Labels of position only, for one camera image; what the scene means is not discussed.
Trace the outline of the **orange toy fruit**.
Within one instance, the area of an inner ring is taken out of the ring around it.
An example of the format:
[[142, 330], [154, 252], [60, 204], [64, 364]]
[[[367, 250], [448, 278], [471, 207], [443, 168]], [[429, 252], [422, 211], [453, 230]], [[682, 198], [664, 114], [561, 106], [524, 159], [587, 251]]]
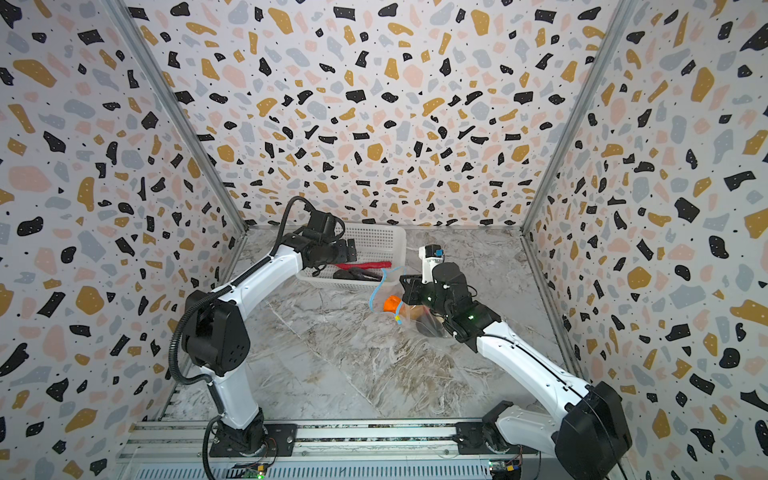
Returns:
[[392, 313], [395, 316], [399, 316], [399, 312], [402, 308], [402, 300], [400, 297], [392, 295], [387, 298], [383, 305], [383, 311]]

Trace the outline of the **clear zip top bag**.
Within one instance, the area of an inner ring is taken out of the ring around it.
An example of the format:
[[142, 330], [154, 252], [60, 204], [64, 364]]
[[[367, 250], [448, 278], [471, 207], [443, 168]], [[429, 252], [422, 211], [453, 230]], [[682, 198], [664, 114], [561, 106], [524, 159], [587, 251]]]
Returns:
[[403, 275], [400, 284], [402, 294], [384, 301], [384, 313], [393, 314], [398, 323], [415, 320], [427, 335], [450, 335], [464, 344], [470, 341], [478, 302], [457, 264], [439, 263], [429, 273]]

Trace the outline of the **white plastic basket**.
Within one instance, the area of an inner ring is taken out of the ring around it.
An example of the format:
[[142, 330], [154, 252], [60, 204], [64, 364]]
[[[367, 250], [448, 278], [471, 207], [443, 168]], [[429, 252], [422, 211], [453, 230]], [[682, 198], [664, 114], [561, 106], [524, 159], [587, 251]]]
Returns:
[[[343, 240], [353, 240], [357, 251], [356, 264], [389, 262], [385, 267], [369, 268], [384, 279], [383, 288], [396, 287], [404, 273], [406, 260], [406, 232], [402, 227], [376, 224], [347, 224]], [[372, 292], [377, 281], [335, 279], [336, 266], [328, 266], [313, 277], [310, 269], [296, 274], [296, 279], [322, 289], [341, 289], [353, 292]]]

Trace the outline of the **yellow toy lemon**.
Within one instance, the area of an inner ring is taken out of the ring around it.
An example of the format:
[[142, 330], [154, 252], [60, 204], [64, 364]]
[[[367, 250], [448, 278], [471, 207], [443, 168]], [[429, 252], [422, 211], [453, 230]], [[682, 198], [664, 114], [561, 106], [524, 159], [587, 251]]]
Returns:
[[428, 309], [422, 305], [404, 307], [404, 316], [410, 321], [420, 321], [427, 313]]

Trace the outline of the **dark avocado toy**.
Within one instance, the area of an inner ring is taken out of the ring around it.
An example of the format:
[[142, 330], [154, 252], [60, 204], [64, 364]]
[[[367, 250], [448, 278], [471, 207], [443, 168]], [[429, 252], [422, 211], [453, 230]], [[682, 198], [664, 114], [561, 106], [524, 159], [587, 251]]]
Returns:
[[416, 321], [419, 333], [430, 338], [443, 338], [445, 330], [442, 324], [432, 317], [421, 317]]

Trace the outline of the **red toy chili pepper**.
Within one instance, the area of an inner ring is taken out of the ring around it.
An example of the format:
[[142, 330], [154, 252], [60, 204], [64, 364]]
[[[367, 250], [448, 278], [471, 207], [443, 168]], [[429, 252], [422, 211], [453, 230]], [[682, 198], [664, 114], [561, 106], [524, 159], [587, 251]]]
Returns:
[[335, 266], [341, 270], [350, 270], [350, 269], [377, 270], [377, 269], [389, 269], [392, 267], [392, 263], [390, 261], [340, 263], [340, 264], [335, 264]]

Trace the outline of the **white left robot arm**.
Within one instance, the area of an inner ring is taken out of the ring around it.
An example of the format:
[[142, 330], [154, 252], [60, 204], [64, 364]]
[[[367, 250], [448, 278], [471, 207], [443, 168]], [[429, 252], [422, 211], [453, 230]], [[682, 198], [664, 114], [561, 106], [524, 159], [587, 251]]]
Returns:
[[313, 210], [298, 230], [286, 233], [281, 226], [270, 252], [236, 278], [211, 292], [196, 290], [186, 300], [170, 341], [169, 371], [180, 384], [205, 383], [218, 413], [216, 438], [238, 453], [258, 452], [267, 435], [246, 372], [251, 342], [245, 320], [299, 272], [356, 261], [354, 242], [344, 233], [340, 218]]

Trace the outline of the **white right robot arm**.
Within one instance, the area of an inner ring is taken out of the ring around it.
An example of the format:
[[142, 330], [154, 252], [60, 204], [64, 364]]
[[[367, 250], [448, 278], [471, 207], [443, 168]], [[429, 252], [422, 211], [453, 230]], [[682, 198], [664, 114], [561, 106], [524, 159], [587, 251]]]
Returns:
[[504, 370], [545, 410], [502, 401], [478, 433], [459, 434], [461, 444], [500, 455], [525, 446], [554, 456], [573, 479], [607, 479], [622, 469], [632, 439], [615, 389], [576, 377], [526, 343], [475, 298], [453, 262], [436, 263], [426, 275], [403, 275], [400, 283], [405, 304], [425, 307], [452, 338]]

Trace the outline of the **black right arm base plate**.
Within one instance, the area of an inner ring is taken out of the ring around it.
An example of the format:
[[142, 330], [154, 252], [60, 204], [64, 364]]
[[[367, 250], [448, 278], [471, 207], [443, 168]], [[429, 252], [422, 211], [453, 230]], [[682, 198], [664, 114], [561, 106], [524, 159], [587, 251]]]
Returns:
[[452, 440], [460, 455], [507, 455], [534, 454], [537, 450], [504, 440], [490, 423], [480, 421], [457, 422]]

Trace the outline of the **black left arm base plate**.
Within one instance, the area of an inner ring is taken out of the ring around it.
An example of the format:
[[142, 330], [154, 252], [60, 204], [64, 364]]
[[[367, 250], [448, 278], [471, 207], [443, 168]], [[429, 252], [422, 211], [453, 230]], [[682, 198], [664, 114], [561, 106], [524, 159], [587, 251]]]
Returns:
[[216, 441], [210, 447], [213, 458], [280, 458], [293, 454], [297, 437], [297, 424], [257, 424], [245, 430], [227, 425], [216, 431]]

